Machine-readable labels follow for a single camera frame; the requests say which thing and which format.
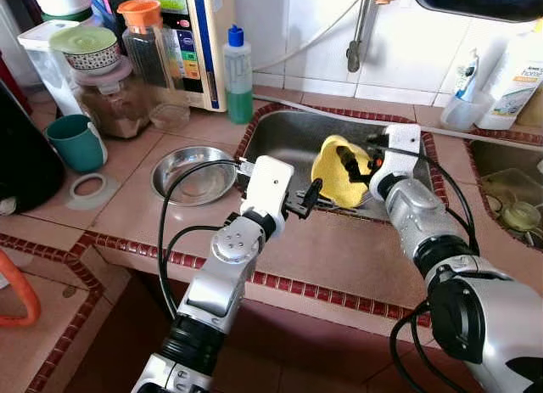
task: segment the yellow sponge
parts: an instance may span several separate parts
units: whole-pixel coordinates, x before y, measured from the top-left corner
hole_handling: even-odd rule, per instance
[[[324,140],[321,152],[313,161],[311,181],[321,178],[322,195],[333,200],[336,205],[342,208],[354,208],[362,202],[362,196],[367,192],[367,185],[361,182],[349,182],[349,173],[341,164],[341,159],[336,153],[336,148],[341,146],[347,147],[355,155],[362,175],[370,173],[367,168],[370,157],[366,151],[349,143],[341,136],[330,136]]]

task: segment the orange lid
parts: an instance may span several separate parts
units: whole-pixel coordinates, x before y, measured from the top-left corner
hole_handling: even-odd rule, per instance
[[[126,25],[149,26],[162,21],[157,0],[128,0],[117,7],[117,12],[125,17]]]

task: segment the green liquid bottle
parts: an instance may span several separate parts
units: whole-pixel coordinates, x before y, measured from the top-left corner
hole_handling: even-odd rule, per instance
[[[253,116],[253,70],[251,46],[244,30],[233,25],[223,47],[228,117],[234,124],[247,124]]]

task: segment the sink basin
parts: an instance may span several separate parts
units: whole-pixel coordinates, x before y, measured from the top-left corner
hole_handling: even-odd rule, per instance
[[[543,231],[543,219],[527,236],[526,232],[511,229],[504,217],[507,208],[512,208],[515,202],[532,205],[531,209],[537,206],[535,209],[543,213],[543,175],[537,170],[543,153],[482,141],[471,142],[470,148],[495,218],[513,237],[543,249],[543,238],[538,234]]]
[[[299,203],[299,197],[311,184],[311,166],[318,155],[322,142],[332,134],[345,137],[352,143],[362,143],[369,135],[380,133],[380,126],[360,122],[341,121],[323,115],[313,115],[294,110],[279,110],[263,115],[244,152],[252,162],[260,155],[270,155],[294,166],[288,200]],[[432,187],[429,169],[423,161],[415,167],[414,176],[429,188]],[[247,180],[240,181],[243,187]],[[318,209],[331,210],[350,216],[388,221],[383,202],[366,194],[362,204],[355,209],[342,209],[323,199]]]

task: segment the white ring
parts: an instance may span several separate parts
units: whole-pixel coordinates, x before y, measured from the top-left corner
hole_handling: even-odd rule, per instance
[[[100,185],[100,188],[98,188],[96,191],[94,191],[91,194],[88,195],[78,195],[76,194],[76,188],[83,182],[88,181],[89,179],[97,178],[100,181],[102,181],[102,185]],[[70,187],[70,196],[74,199],[89,199],[93,198],[96,195],[98,195],[100,192],[102,192],[105,188],[105,184],[107,182],[107,178],[103,176],[102,174],[98,174],[97,172],[93,172],[92,174],[86,174],[82,177],[77,178],[74,183],[71,184]]]

